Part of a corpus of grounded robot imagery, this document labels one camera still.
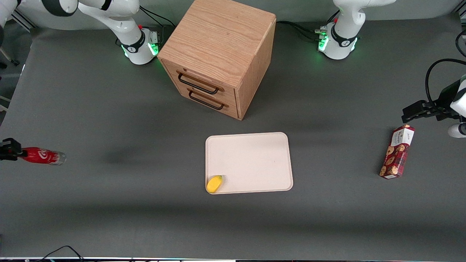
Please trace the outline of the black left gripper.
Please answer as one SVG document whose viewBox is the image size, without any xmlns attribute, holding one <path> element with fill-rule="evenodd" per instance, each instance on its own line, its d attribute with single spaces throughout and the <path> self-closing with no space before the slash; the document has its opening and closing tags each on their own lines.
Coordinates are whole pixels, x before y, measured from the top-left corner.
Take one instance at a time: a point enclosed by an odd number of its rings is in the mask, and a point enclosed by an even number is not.
<svg viewBox="0 0 466 262">
<path fill-rule="evenodd" d="M 447 118 L 462 120 L 462 115 L 456 110 L 451 108 L 451 103 L 454 103 L 455 106 L 459 106 L 459 102 L 462 99 L 462 80 L 458 80 L 441 91 L 438 99 L 435 101 L 435 104 L 438 109 L 443 111 L 443 115 L 438 115 L 436 109 L 433 108 L 431 102 L 426 100 L 419 100 L 415 103 L 404 108 L 402 115 L 402 122 L 404 124 L 409 123 L 410 121 L 420 119 L 420 118 L 429 118 L 436 116 L 437 121 L 443 121 Z"/>
</svg>

